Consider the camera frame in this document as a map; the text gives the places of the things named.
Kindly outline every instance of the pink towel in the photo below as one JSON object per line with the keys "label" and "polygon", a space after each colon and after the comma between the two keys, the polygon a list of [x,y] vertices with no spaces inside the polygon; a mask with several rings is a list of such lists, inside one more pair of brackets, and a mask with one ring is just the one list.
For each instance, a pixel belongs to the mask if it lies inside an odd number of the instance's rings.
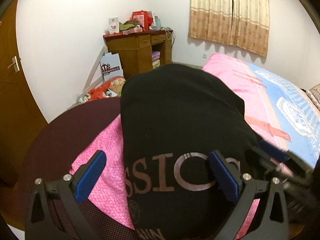
{"label": "pink towel", "polygon": [[87,163],[97,150],[106,153],[107,164],[90,193],[89,200],[112,219],[134,229],[129,215],[125,189],[120,115],[79,154],[71,165],[70,174],[74,174],[82,164]]}

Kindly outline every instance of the floral pattern curtain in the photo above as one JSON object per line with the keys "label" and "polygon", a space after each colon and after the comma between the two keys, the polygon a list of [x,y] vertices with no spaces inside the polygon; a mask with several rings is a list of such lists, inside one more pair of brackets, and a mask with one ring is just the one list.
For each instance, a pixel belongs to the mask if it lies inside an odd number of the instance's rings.
{"label": "floral pattern curtain", "polygon": [[263,57],[269,38],[269,0],[191,0],[189,34]]}

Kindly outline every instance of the black garment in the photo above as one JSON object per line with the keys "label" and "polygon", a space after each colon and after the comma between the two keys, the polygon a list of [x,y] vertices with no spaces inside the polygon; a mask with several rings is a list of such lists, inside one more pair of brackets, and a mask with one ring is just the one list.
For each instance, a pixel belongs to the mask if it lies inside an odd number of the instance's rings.
{"label": "black garment", "polygon": [[199,186],[214,181],[204,159],[219,150],[251,173],[244,151],[261,140],[244,120],[244,101],[211,74],[168,64],[127,80],[121,122],[128,206],[138,234],[212,235],[232,204],[217,184]]}

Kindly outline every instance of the wooden desk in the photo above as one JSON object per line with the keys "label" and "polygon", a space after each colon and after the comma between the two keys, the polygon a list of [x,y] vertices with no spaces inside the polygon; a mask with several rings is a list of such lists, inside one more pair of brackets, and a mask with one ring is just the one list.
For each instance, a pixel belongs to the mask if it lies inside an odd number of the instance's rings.
{"label": "wooden desk", "polygon": [[172,62],[172,40],[167,39],[165,31],[145,31],[104,40],[109,52],[119,54],[126,79],[153,69],[152,51],[160,52],[160,65]]}

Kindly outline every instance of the red bag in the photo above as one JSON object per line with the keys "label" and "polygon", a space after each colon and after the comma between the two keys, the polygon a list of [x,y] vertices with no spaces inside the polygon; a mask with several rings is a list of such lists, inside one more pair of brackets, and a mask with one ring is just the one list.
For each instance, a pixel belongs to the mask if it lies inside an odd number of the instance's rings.
{"label": "red bag", "polygon": [[142,26],[144,31],[149,30],[149,26],[153,22],[153,18],[148,16],[147,11],[133,12],[132,19],[137,20],[139,24]]}

